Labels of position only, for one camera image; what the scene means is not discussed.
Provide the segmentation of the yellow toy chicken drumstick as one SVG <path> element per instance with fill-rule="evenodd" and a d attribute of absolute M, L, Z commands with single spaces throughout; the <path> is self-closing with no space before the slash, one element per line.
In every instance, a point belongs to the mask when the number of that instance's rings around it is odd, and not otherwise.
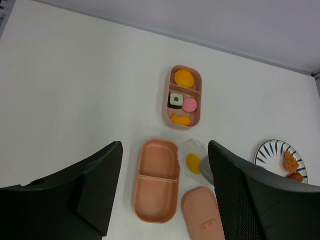
<path fill-rule="evenodd" d="M 189 126 L 191 124 L 191 119 L 186 116 L 186 115 L 177 115 L 175 113 L 172 114 L 172 116 L 170 117 L 170 120 L 177 124 L 177 125 L 181 125 L 181 126 Z"/>

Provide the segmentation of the pink toy sweet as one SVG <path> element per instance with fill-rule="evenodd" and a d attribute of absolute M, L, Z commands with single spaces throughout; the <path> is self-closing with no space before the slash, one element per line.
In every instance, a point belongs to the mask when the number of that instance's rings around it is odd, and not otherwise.
<path fill-rule="evenodd" d="M 198 103 L 194 98 L 187 97 L 183 101 L 182 109 L 187 113 L 194 112 L 198 107 Z"/>

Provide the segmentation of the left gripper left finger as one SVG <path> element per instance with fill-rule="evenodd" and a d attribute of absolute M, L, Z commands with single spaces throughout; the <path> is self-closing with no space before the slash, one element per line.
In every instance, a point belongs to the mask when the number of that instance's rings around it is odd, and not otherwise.
<path fill-rule="evenodd" d="M 107 235 L 123 146 L 98 152 L 31 183 L 0 190 L 3 240 L 100 240 Z"/>

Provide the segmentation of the white fried egg toy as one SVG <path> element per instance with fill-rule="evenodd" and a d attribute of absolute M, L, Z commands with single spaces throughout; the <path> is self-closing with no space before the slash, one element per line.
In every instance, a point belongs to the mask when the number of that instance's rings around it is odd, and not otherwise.
<path fill-rule="evenodd" d="M 181 172 L 201 186 L 209 185 L 200 172 L 200 164 L 207 156 L 207 146 L 194 138 L 190 138 L 178 146 L 178 161 Z"/>

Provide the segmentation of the black white sushi roll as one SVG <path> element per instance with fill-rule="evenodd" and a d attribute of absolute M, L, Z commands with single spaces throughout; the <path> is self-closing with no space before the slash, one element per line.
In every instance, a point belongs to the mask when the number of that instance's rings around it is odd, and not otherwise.
<path fill-rule="evenodd" d="M 184 104 L 184 96 L 178 92 L 170 92 L 168 94 L 167 107 L 171 109 L 182 109 Z"/>

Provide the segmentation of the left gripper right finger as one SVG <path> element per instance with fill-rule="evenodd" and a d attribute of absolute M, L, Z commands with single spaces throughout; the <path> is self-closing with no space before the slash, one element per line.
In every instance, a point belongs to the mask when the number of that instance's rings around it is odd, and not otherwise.
<path fill-rule="evenodd" d="M 279 176 L 208 143 L 224 237 L 227 240 L 318 240 L 320 188 Z"/>

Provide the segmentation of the metal tongs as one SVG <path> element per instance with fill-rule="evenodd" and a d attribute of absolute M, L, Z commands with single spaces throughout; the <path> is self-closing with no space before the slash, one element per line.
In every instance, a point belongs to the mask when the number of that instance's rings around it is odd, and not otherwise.
<path fill-rule="evenodd" d="M 209 156 L 205 156 L 200 165 L 199 165 L 199 171 L 202 174 L 202 176 L 211 184 L 214 185 L 214 178 L 213 173 L 211 171 Z"/>

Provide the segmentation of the orange round toy food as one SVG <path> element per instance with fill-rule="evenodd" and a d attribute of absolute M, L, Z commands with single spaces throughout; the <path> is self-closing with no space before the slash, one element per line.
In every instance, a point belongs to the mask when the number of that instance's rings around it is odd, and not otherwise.
<path fill-rule="evenodd" d="M 195 84 L 192 73 L 184 69 L 180 69 L 174 74 L 174 81 L 183 88 L 191 88 Z"/>

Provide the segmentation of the striped round plate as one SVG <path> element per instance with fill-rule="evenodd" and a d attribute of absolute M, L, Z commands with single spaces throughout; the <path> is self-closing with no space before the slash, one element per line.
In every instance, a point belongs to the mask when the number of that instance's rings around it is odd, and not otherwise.
<path fill-rule="evenodd" d="M 301 156 L 290 144 L 282 140 L 272 139 L 264 142 L 255 154 L 254 164 L 279 176 L 288 177 L 292 173 L 284 166 L 285 155 L 290 155 L 291 159 L 296 160 L 295 172 L 301 175 L 301 182 L 307 184 L 308 174 Z"/>

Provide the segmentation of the orange toy fried shrimp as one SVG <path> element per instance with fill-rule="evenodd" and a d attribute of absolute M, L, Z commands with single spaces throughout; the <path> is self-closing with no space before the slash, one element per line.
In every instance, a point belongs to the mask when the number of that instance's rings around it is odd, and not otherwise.
<path fill-rule="evenodd" d="M 290 173 L 295 173 L 300 166 L 298 161 L 292 156 L 289 151 L 285 151 L 283 154 L 284 162 L 283 167 Z"/>

